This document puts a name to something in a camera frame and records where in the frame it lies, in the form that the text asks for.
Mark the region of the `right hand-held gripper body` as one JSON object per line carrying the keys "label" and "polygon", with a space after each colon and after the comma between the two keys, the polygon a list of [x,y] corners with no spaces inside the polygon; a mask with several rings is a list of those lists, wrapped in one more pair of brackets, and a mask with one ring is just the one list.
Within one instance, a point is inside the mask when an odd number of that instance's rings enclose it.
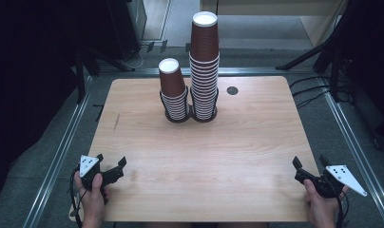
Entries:
{"label": "right hand-held gripper body", "polygon": [[295,179],[301,184],[305,180],[311,181],[317,193],[325,199],[339,196],[343,192],[344,186],[354,190],[362,197],[368,196],[367,191],[360,185],[346,165],[327,165],[320,177],[316,177],[304,170],[300,164],[295,164],[295,168]]}

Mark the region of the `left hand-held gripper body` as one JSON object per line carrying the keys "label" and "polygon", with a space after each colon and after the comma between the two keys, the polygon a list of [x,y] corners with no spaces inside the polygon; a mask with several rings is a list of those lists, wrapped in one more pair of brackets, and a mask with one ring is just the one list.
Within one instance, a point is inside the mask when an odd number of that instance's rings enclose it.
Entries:
{"label": "left hand-held gripper body", "polygon": [[124,175],[124,171],[118,168],[118,165],[109,170],[102,171],[100,163],[96,157],[82,155],[80,159],[79,176],[82,184],[87,190],[92,189],[92,183],[96,174],[101,174],[103,177],[102,186],[105,187],[116,182]]}

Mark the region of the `tall stack of brown cups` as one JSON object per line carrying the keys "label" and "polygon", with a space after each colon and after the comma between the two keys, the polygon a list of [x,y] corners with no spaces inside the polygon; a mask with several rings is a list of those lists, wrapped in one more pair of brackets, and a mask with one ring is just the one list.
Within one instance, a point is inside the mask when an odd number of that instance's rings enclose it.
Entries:
{"label": "tall stack of brown cups", "polygon": [[192,17],[189,51],[192,86],[203,98],[218,89],[220,64],[218,17],[210,11],[200,11]]}

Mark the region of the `person's left hand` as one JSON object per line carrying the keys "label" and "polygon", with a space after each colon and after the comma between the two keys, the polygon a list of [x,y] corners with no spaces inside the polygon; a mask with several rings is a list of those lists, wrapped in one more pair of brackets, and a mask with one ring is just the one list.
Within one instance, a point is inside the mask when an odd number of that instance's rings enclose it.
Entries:
{"label": "person's left hand", "polygon": [[79,176],[79,171],[74,174],[75,183],[78,192],[83,196],[82,204],[84,206],[84,219],[102,219],[106,215],[106,204],[101,193],[103,177],[101,174],[96,174],[92,183],[92,189],[87,190],[82,184]]}

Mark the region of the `person's right hand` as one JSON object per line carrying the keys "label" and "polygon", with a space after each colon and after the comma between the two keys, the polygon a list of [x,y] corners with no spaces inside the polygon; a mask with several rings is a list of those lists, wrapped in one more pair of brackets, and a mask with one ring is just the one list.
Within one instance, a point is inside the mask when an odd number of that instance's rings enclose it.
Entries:
{"label": "person's right hand", "polygon": [[303,184],[306,189],[305,200],[310,205],[309,221],[312,219],[335,221],[335,215],[338,210],[337,200],[323,198],[310,180],[304,180]]}

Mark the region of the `black metal stand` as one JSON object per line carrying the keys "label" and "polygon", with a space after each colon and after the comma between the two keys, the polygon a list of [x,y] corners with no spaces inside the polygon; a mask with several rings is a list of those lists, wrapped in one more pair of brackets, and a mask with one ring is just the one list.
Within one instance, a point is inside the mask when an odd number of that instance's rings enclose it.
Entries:
{"label": "black metal stand", "polygon": [[78,46],[75,51],[75,72],[77,76],[78,104],[86,96],[84,69],[86,69],[92,76],[98,76],[101,71],[91,50],[87,47]]}

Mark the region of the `short stack of brown cups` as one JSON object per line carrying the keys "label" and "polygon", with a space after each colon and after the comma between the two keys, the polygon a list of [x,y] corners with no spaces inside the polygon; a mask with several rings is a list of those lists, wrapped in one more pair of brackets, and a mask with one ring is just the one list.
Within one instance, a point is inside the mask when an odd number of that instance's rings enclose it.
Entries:
{"label": "short stack of brown cups", "polygon": [[166,58],[159,62],[160,84],[164,95],[177,97],[184,92],[185,85],[179,62],[174,58]]}

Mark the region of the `black tripod stand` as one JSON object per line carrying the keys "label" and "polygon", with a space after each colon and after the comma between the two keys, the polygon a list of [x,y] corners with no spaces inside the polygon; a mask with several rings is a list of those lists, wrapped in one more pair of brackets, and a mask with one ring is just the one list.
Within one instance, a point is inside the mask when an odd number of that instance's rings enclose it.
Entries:
{"label": "black tripod stand", "polygon": [[349,0],[330,36],[320,45],[279,66],[288,70],[316,56],[313,71],[332,69],[329,92],[335,101],[350,92],[346,79],[364,89],[384,109],[384,0]]}

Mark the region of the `black cabinet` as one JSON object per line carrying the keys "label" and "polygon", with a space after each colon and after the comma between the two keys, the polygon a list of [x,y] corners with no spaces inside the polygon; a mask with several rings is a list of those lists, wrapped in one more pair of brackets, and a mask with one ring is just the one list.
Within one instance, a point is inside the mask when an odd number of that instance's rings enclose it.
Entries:
{"label": "black cabinet", "polygon": [[121,58],[141,50],[147,20],[144,0],[106,0]]}

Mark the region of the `beige counter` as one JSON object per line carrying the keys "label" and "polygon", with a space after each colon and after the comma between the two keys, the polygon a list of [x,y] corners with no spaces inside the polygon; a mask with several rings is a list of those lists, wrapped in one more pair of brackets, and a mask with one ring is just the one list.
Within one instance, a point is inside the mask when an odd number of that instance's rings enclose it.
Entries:
{"label": "beige counter", "polygon": [[332,32],[348,0],[199,0],[200,10],[219,15],[298,16],[315,47]]}

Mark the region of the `metal floor rail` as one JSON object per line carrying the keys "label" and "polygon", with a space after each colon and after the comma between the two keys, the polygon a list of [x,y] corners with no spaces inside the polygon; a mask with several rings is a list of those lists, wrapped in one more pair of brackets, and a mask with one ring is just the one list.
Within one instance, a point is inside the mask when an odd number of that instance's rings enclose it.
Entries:
{"label": "metal floor rail", "polygon": [[368,195],[373,198],[376,208],[384,221],[384,188],[380,184],[380,181],[371,167],[369,160],[367,159],[366,154],[364,153],[364,150],[355,135],[355,132],[350,126],[341,104],[337,103],[329,92],[326,93],[325,99],[351,151],[357,168],[367,185]]}
{"label": "metal floor rail", "polygon": [[90,97],[89,92],[92,89],[93,85],[93,77],[87,76],[85,85],[86,95],[82,99],[82,101],[75,106],[75,109],[73,111],[73,114],[71,115],[63,138],[62,140],[60,140],[59,146],[54,154],[54,157],[42,181],[42,184],[37,191],[35,200],[31,205],[31,208],[22,228],[36,228],[41,216],[43,215],[45,207],[48,203],[49,196],[53,190],[53,187],[57,181],[58,175],[66,158],[70,144],[76,133],[79,122],[83,117],[83,113],[86,109],[86,105]]}
{"label": "metal floor rail", "polygon": [[[310,67],[298,67],[288,70],[271,67],[220,67],[218,73],[221,77],[239,76],[285,76],[285,75],[312,75],[314,71]],[[120,71],[116,68],[107,68],[101,71],[101,76],[112,76],[118,78],[155,78],[159,76],[157,68],[142,68],[134,71]]]}

